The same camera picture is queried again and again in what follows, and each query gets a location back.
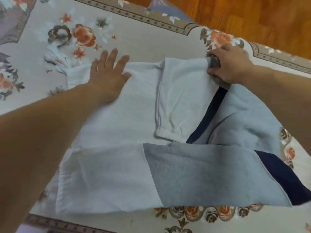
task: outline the wooden floor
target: wooden floor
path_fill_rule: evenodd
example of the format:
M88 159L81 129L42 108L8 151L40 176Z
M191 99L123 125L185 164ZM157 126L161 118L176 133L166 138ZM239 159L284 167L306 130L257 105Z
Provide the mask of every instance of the wooden floor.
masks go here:
M199 24L311 59L311 0L168 1Z

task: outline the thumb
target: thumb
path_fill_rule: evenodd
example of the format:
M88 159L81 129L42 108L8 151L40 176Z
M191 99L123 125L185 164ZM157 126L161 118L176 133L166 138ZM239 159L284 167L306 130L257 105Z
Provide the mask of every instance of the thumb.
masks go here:
M218 71L220 70L220 68L210 68L207 70L207 73L209 75L216 75L218 76Z
M124 73L121 76L124 79L124 81L127 82L128 79L131 77L131 74L130 73Z

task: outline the gray sleeve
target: gray sleeve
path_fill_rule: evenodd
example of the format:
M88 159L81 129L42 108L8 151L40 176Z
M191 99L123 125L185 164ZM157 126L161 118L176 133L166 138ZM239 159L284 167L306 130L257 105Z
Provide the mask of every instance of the gray sleeve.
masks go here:
M144 152L165 207L291 206L252 149L173 142L145 143Z

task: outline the person's right arm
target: person's right arm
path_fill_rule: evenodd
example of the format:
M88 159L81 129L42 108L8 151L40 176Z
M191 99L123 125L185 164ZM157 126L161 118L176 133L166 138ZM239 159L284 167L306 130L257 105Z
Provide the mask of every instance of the person's right arm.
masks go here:
M210 54L219 57L221 68L211 68L208 73L249 89L311 155L311 78L256 66L244 50L231 44Z

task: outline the person's left hand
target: person's left hand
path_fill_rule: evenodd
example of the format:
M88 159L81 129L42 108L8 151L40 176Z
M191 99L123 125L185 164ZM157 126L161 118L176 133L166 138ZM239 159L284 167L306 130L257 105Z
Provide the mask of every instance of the person's left hand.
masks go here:
M91 66L90 80L87 85L95 90L102 102L111 102L118 98L123 86L131 76L130 73L122 74L130 59L128 55L122 56L114 68L117 54L116 48L109 56L108 52L104 50L100 59L95 59Z

